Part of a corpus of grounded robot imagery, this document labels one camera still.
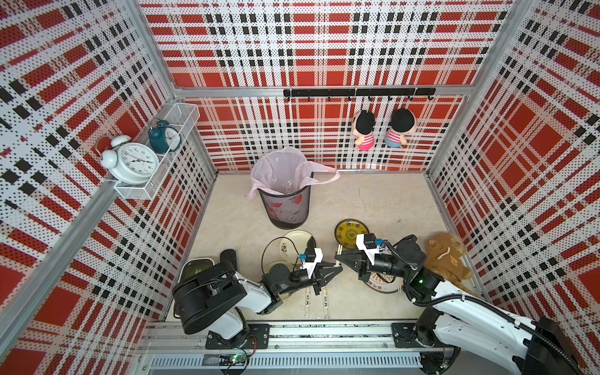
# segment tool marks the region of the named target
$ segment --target plush doll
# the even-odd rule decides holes
[[[465,267],[460,257],[467,254],[467,247],[460,237],[452,233],[438,233],[427,241],[425,267],[450,281],[465,292],[479,297],[463,285],[462,281],[473,277],[473,271]]]
[[[368,151],[375,144],[373,127],[375,126],[375,115],[367,110],[362,110],[354,115],[352,121],[352,134],[356,136],[354,144],[361,151]]]
[[[407,134],[413,134],[416,131],[415,116],[406,108],[399,108],[392,114],[390,127],[385,134],[385,143],[390,147],[400,147],[405,145]]]

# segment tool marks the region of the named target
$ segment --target pink plastic bag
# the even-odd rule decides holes
[[[335,173],[335,175],[321,182],[310,176],[313,172]],[[308,161],[300,150],[288,146],[269,152],[256,162],[250,173],[252,189],[246,194],[246,198],[254,198],[256,189],[273,195],[286,195],[307,185],[328,184],[338,178],[340,173],[337,169]]]

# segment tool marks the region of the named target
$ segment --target beige floor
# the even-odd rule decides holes
[[[317,178],[324,180],[328,176]],[[288,231],[271,224],[258,194],[253,200],[244,198],[249,189],[248,175],[217,178],[190,259],[211,257],[218,261],[221,251],[234,248],[240,273],[259,281],[263,249],[270,240]],[[378,238],[388,238],[392,243],[415,234],[423,250],[430,236],[446,230],[425,179],[419,174],[342,174],[335,182],[314,186],[308,220],[299,229],[309,231],[323,250],[324,260],[334,262],[337,250],[334,227],[345,218],[363,221]],[[278,243],[275,241],[267,249],[265,265],[281,259]],[[269,315],[244,311],[244,316],[248,320],[414,319],[422,311],[401,292],[375,292],[347,267],[326,289],[327,316],[322,294],[316,296],[314,291],[311,291],[308,318],[305,317],[304,291],[296,292]],[[178,321],[172,310],[167,321]]]

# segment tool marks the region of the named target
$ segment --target teal alarm clock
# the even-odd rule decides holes
[[[177,151],[181,146],[181,136],[165,120],[158,121],[155,127],[150,128],[148,136],[150,145],[159,154]]]

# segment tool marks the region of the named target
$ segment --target perforated wall panel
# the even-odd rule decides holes
[[[0,374],[127,374],[164,316],[212,183],[190,141],[157,198],[117,199],[0,366]]]
[[[512,1],[139,0],[175,85],[462,85]]]
[[[600,2],[535,1],[435,174],[496,305],[600,373]]]
[[[106,133],[136,137],[166,99],[119,1],[0,4],[0,307],[106,174]]]
[[[406,98],[228,98],[188,99],[200,109],[198,129],[218,170],[249,170],[262,155],[285,146],[309,160],[335,168],[425,170],[452,121],[462,97]],[[384,137],[392,113],[409,108],[416,133],[408,145],[390,148]],[[367,152],[354,144],[354,113],[376,116],[375,145]]]

